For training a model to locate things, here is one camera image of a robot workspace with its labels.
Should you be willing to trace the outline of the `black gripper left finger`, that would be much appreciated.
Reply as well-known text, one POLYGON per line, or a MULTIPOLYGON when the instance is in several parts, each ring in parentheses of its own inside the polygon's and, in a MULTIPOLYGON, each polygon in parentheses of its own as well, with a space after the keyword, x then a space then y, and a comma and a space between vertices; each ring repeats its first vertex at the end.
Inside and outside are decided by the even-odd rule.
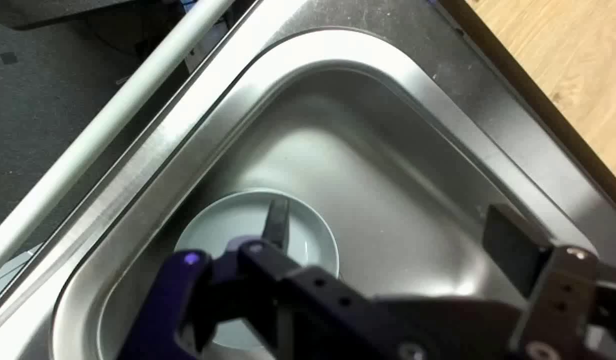
POLYGON ((286 250, 291 243, 291 202, 273 199, 269 206, 262 237, 274 243, 279 250, 286 250))

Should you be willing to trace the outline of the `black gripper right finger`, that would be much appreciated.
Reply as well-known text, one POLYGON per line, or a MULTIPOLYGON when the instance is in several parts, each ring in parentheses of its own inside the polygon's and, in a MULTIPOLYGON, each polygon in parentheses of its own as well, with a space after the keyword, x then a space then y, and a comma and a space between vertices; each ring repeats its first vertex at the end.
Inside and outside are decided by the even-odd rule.
POLYGON ((525 298, 532 293, 552 254, 551 240, 525 215, 505 203, 492 203, 488 208, 483 248, 525 298))

